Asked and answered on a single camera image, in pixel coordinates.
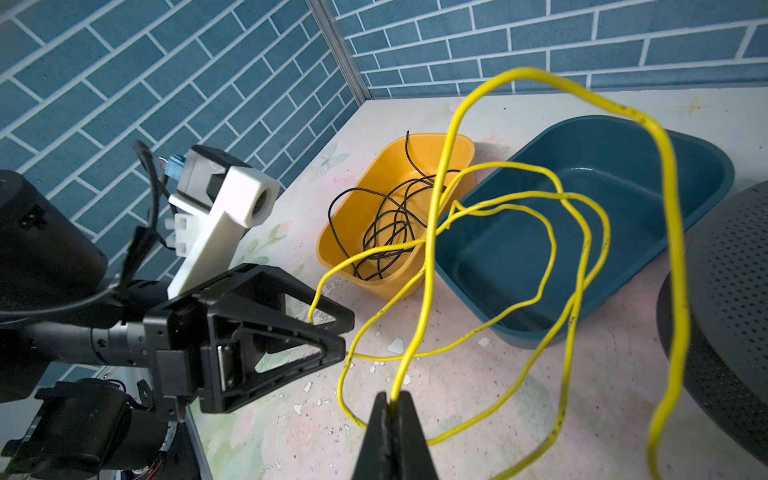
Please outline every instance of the teal plastic container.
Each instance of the teal plastic container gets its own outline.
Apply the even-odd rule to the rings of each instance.
[[[680,206],[687,230],[726,196],[733,184],[733,164],[709,142],[667,133],[677,155]],[[582,319],[667,248],[661,160],[653,139],[636,123],[600,115],[572,118],[549,127],[509,161],[552,170],[565,191],[598,202],[611,220],[611,249],[603,269],[584,292]],[[501,168],[461,202],[468,207],[527,190],[554,191],[554,186],[543,175]],[[517,203],[552,222],[557,258],[541,301],[491,328],[510,345],[534,349],[574,292],[584,236],[557,200]],[[600,253],[602,223],[589,207],[572,203],[592,230],[589,271]],[[535,296],[549,254],[544,225],[528,214],[507,210],[453,223],[437,238],[435,269],[464,304],[482,322],[488,322],[513,303]],[[561,329],[554,341],[563,339],[565,332]]]

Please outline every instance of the plastic container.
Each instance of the plastic container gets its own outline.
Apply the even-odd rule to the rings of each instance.
[[[733,164],[706,141],[668,133],[677,155],[680,205],[688,229],[725,197],[733,183]],[[565,191],[587,195],[611,220],[611,249],[603,269],[584,292],[581,318],[667,248],[660,157],[650,135],[634,122],[605,116],[562,121],[538,135],[510,161],[549,168],[560,177]],[[461,202],[470,206],[526,190],[554,188],[543,175],[498,169]],[[527,199],[519,203],[552,222],[557,258],[541,300],[491,328],[505,342],[533,349],[557,321],[574,291],[584,237],[559,201]],[[572,203],[592,230],[589,270],[598,258],[601,222],[585,205]],[[510,210],[456,221],[437,238],[435,269],[472,312],[487,322],[513,303],[535,295],[549,254],[544,225],[530,215]],[[563,328],[555,341],[565,333]]]
[[[413,134],[409,138],[408,152],[411,159],[417,167],[425,174],[432,175],[437,169],[440,160],[442,145],[445,141],[445,134]],[[468,137],[458,135],[456,137],[453,155],[449,169],[460,170],[467,167],[475,157],[475,144]],[[445,183],[447,184],[455,174],[448,174]],[[394,187],[402,182],[421,177],[421,174],[408,162],[406,157],[406,138],[402,137],[393,141],[381,154],[373,161],[371,166],[360,178],[356,187],[366,188],[375,192],[388,194]],[[447,211],[450,202],[456,198],[466,195],[475,186],[475,179],[472,175],[467,175],[459,182],[450,201],[446,204],[443,211]],[[417,187],[411,189],[411,193],[418,190]],[[397,201],[402,201],[405,188],[400,189],[392,197]],[[412,211],[419,219],[426,223],[429,213],[429,201],[432,196],[432,190],[424,190],[408,200],[408,210]],[[339,240],[350,256],[362,252],[362,236],[369,225],[376,218],[376,212],[379,209],[382,198],[365,192],[354,191],[350,193],[345,200],[341,202],[336,212],[333,214],[333,226],[339,235]],[[386,225],[392,222],[391,217],[382,219],[380,225]],[[412,222],[414,234],[417,238],[424,233],[424,227],[416,222]],[[380,238],[389,238],[390,233],[383,234]],[[336,239],[333,237],[330,225],[323,228],[323,232],[317,241],[317,259],[328,268],[346,260],[346,256],[339,248]],[[400,289],[408,283],[412,276],[416,275],[424,263],[424,247],[416,247],[411,253],[404,254],[397,263],[393,264],[386,272],[383,279],[379,280],[361,280],[353,275],[351,266],[339,272],[339,275],[349,281],[360,285],[371,293],[380,296],[385,300],[390,300]],[[365,278],[376,271],[375,262],[365,262],[358,270],[361,276]],[[406,296],[415,292],[421,283],[414,284],[406,293]]]

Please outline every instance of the blue brick wall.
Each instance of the blue brick wall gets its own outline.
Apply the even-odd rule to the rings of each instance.
[[[768,81],[765,0],[328,2],[374,98],[466,95],[516,67],[596,89]]]
[[[134,139],[163,157],[223,148],[287,188],[357,109],[306,0],[0,4],[0,168],[74,221],[110,272],[147,216]],[[179,265],[158,247],[138,276]]]

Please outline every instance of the table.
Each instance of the table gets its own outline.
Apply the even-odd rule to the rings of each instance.
[[[768,180],[768,88],[606,95],[646,111],[666,128],[723,149],[736,167],[733,191]],[[353,186],[376,155],[406,130],[447,131],[459,103],[458,98],[367,101],[290,185],[267,222],[243,238],[233,264],[279,266],[316,287],[326,270],[316,259],[315,245],[332,198]],[[470,110],[460,133],[475,141],[475,162],[505,161],[545,128],[601,113],[566,94],[496,96],[481,99]],[[647,478],[646,432],[664,392],[668,367],[655,320],[667,265],[662,254],[580,322],[563,432],[518,478]],[[362,339],[358,352],[386,356],[387,346],[398,339],[407,345],[422,291],[392,308]],[[354,310],[357,328],[385,303],[338,277],[323,293]],[[292,313],[306,318],[306,307]],[[430,320],[424,340],[430,349],[478,325],[439,277]],[[348,345],[355,331],[345,335]],[[530,355],[488,331],[450,353],[414,361],[406,389],[414,396],[427,437],[491,405]],[[546,349],[525,384],[497,414],[431,448],[442,480],[489,478],[546,436],[554,424],[563,355],[563,343]],[[344,396],[358,416],[368,418],[374,395],[389,391],[396,368],[395,363],[354,361]],[[214,478],[349,478],[363,430],[336,404],[340,370],[341,364],[331,366],[230,415],[204,415],[194,406]],[[768,468],[721,432],[685,392],[664,431],[660,465],[665,478],[768,477]]]

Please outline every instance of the orange plastic container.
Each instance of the orange plastic container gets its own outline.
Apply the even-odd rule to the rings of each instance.
[[[411,135],[408,142],[408,152],[410,153],[411,160],[425,174],[435,174],[444,141],[445,134]],[[475,144],[472,143],[472,140],[464,135],[457,135],[449,169],[461,170],[468,167],[474,157]],[[445,184],[447,185],[454,176],[455,173],[447,174]],[[368,170],[362,175],[356,187],[388,194],[402,182],[419,177],[421,177],[421,174],[413,168],[406,157],[406,138],[401,137],[389,144],[379,154]],[[441,214],[448,211],[450,203],[454,199],[464,197],[474,186],[474,175],[467,175],[462,178]],[[392,198],[402,202],[405,190],[405,188],[399,189],[392,195]],[[418,185],[411,188],[411,193],[416,190],[419,190]],[[410,197],[408,200],[408,210],[413,212],[424,223],[427,223],[427,217],[429,216],[429,201],[431,198],[432,189],[428,189]],[[382,198],[377,195],[353,191],[333,214],[333,226],[336,228],[339,240],[350,256],[362,252],[363,234],[368,230],[373,219],[376,218],[381,202]],[[391,210],[394,207],[391,202],[387,203],[389,207],[385,204],[383,210]],[[389,214],[383,217],[379,225],[384,226],[393,222],[392,215]],[[415,221],[412,221],[411,225],[416,238],[423,237],[425,228]],[[390,236],[391,231],[389,230],[381,233],[379,245],[384,244]],[[317,259],[328,268],[332,268],[346,260],[346,255],[339,248],[339,244],[333,237],[329,224],[323,228],[323,232],[317,240]],[[383,273],[383,279],[361,280],[353,275],[352,266],[341,270],[339,275],[385,300],[390,300],[408,283],[412,276],[419,272],[423,263],[424,246],[419,245],[411,253],[404,253],[395,264],[388,268]],[[363,278],[366,278],[376,271],[376,262],[372,260],[363,262],[358,267],[358,271]],[[414,284],[406,292],[405,296],[414,293],[420,285],[421,282]]]

